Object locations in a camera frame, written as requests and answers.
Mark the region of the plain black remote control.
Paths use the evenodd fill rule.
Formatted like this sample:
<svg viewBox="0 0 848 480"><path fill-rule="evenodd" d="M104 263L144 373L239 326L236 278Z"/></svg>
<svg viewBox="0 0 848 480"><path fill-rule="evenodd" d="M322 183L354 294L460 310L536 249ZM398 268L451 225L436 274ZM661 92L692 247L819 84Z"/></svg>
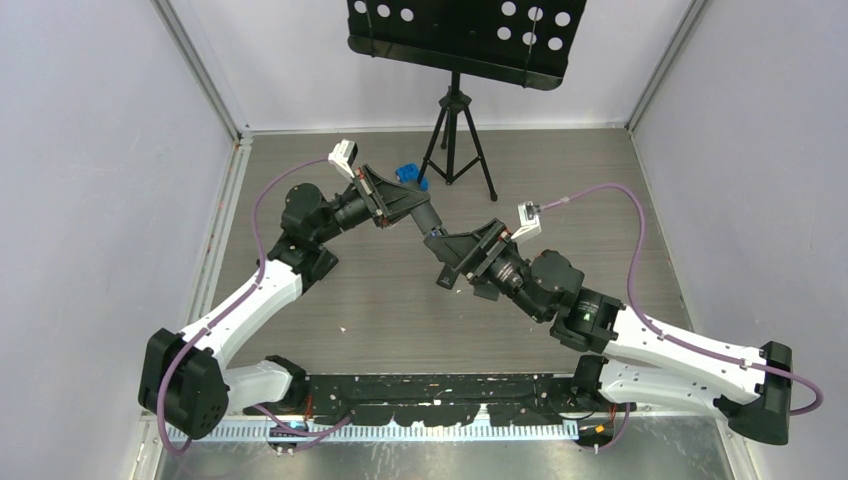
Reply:
<svg viewBox="0 0 848 480"><path fill-rule="evenodd" d="M449 234L443 225L441 217L431 203L429 193L423 192L420 194L420 202L410 210L409 214L419 229L423 241Z"/></svg>

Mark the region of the black battery cover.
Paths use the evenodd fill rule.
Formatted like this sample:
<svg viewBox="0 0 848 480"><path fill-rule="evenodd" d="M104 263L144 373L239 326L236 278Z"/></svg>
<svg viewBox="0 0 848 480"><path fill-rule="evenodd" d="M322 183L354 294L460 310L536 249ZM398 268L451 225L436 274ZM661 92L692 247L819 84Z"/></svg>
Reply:
<svg viewBox="0 0 848 480"><path fill-rule="evenodd" d="M500 295L498 288L490 283L477 284L474 286L473 294L479 298L497 301Z"/></svg>

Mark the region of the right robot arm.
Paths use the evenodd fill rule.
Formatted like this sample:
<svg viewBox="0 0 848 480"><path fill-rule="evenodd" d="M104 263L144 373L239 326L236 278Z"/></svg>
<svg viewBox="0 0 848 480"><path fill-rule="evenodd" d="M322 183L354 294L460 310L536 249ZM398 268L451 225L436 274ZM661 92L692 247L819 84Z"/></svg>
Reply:
<svg viewBox="0 0 848 480"><path fill-rule="evenodd" d="M571 387L574 403L667 403L725 420L760 443L789 441L792 350L776 341L735 345L674 327L632 304L584 287L584 274L562 254L520 255L499 220L471 232L425 234L425 246L450 278L478 296L509 299L561 345L580 353L589 372Z"/></svg>

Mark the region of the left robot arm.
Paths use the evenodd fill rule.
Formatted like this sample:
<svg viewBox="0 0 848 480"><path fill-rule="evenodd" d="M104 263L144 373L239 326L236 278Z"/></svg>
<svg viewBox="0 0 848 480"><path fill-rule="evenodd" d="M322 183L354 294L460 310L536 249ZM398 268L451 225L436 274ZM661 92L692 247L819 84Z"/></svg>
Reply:
<svg viewBox="0 0 848 480"><path fill-rule="evenodd" d="M302 183L286 195L282 234L258 249L256 272L216 308L178 332L162 328L147 342L138 402L191 440L208 435L225 414L272 404L298 412L307 398L301 367L269 356L233 368L241 347L277 312L296 301L338 263L326 243L358 225L389 228L421 217L430 195L414 182L395 183L369 166L356 169L347 188L326 198Z"/></svg>

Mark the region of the black remote with buttons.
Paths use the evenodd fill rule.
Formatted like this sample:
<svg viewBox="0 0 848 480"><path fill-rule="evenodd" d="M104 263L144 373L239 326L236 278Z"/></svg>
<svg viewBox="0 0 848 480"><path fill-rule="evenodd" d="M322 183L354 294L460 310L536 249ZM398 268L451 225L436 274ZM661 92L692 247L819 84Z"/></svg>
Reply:
<svg viewBox="0 0 848 480"><path fill-rule="evenodd" d="M457 281L458 274L448 265L444 265L439 273L436 284L441 288L451 290Z"/></svg>

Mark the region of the blue toy car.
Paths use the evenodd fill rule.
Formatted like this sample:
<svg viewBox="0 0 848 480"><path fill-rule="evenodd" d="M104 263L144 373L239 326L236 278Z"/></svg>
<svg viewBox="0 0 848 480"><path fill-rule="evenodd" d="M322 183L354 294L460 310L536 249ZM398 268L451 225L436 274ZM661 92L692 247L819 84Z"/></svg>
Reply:
<svg viewBox="0 0 848 480"><path fill-rule="evenodd" d="M420 170L419 166L415 163L408 163L396 168L395 176L401 184L415 181L421 190L427 191L429 189L429 182L426 177L423 177L421 180L418 179Z"/></svg>

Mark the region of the black music stand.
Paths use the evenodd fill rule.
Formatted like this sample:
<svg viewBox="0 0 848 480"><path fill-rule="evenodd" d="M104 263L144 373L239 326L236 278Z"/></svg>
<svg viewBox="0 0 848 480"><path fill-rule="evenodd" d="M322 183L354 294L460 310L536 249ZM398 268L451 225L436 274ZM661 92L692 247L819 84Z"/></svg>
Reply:
<svg viewBox="0 0 848 480"><path fill-rule="evenodd" d="M349 1L348 47L372 58L444 70L451 75L419 173L447 184L480 166L498 198L461 89L474 76L552 91L562 85L587 4L546 1Z"/></svg>

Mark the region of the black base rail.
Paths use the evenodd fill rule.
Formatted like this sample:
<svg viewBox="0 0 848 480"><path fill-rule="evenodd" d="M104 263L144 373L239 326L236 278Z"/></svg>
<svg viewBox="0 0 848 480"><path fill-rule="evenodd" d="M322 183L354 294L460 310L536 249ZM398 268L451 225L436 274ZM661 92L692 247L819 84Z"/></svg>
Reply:
<svg viewBox="0 0 848 480"><path fill-rule="evenodd" d="M497 427L554 425L589 414L622 413L572 378L530 374L312 374L294 381L270 412L320 425L348 418L355 426L466 426L487 416Z"/></svg>

